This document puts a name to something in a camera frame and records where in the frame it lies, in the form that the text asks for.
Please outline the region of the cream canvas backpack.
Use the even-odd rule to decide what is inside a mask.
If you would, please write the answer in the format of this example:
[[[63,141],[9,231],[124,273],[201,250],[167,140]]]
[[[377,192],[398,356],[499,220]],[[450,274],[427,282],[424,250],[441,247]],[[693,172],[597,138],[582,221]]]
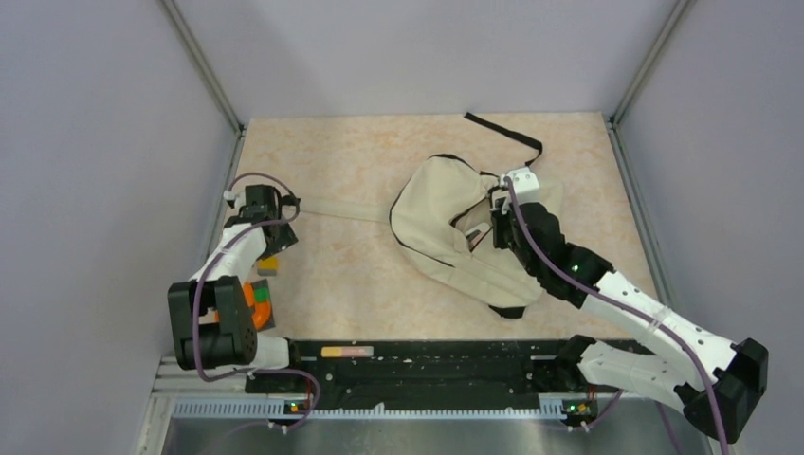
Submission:
[[[528,160],[517,166],[529,167],[542,156],[543,144],[474,114],[422,116],[417,118],[426,133],[447,140],[436,147],[402,186],[393,201],[359,204],[335,197],[304,197],[302,210],[360,221],[384,223],[403,254],[422,274],[486,304],[504,319],[520,319],[525,309],[544,293],[508,249],[492,244],[491,207],[495,196],[504,195],[501,175],[473,166],[458,155],[461,137],[486,129],[506,140],[532,150]],[[537,198],[552,213],[558,212],[563,191],[560,183],[538,177]],[[487,229],[483,240],[470,250],[466,235],[473,229]]]

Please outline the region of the yellow pink highlighter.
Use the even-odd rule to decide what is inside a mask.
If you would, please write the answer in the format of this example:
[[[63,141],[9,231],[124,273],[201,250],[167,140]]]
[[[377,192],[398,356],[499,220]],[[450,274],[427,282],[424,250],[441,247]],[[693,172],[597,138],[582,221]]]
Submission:
[[[375,355],[373,346],[323,346],[320,349],[322,358],[370,358]]]

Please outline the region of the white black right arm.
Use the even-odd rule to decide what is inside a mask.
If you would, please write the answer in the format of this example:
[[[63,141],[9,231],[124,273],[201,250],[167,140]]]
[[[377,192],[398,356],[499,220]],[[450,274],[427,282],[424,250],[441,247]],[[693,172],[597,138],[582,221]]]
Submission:
[[[575,336],[556,365],[558,383],[588,383],[639,393],[684,415],[723,444],[740,437],[767,389],[768,349],[733,341],[690,322],[631,283],[604,258],[566,241],[555,215],[539,202],[507,195],[492,209],[494,246],[510,250],[550,296],[606,319],[648,349],[645,355]]]

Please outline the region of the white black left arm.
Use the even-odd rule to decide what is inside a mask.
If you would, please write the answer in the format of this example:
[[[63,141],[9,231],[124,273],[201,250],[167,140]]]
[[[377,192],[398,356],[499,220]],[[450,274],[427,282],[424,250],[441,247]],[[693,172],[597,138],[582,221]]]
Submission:
[[[258,352],[257,328],[248,306],[247,278],[260,260],[298,242],[283,215],[297,209],[295,194],[270,185],[249,185],[227,192],[234,213],[221,238],[195,274],[173,283],[167,294],[174,355],[179,368],[245,366]]]

